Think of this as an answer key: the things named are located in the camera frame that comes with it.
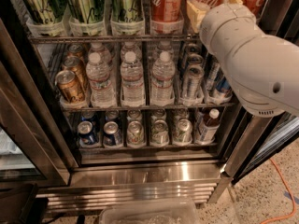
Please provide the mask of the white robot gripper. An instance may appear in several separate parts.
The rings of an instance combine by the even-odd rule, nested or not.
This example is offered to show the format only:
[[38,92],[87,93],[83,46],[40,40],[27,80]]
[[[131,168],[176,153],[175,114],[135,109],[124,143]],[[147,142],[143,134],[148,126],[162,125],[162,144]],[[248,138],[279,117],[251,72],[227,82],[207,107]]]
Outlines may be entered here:
[[223,3],[210,9],[205,3],[187,0],[192,29],[199,32],[202,44],[221,63],[234,46],[263,34],[255,15],[242,5],[242,0],[223,0]]

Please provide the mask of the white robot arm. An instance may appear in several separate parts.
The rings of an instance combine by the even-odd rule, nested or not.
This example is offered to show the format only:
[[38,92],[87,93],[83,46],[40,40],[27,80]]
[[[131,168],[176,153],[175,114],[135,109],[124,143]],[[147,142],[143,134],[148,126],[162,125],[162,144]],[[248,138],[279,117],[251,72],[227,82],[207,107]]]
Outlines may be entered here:
[[250,114],[299,116],[299,47],[265,34],[238,3],[210,7],[187,0],[187,15],[208,53],[215,56],[239,102]]

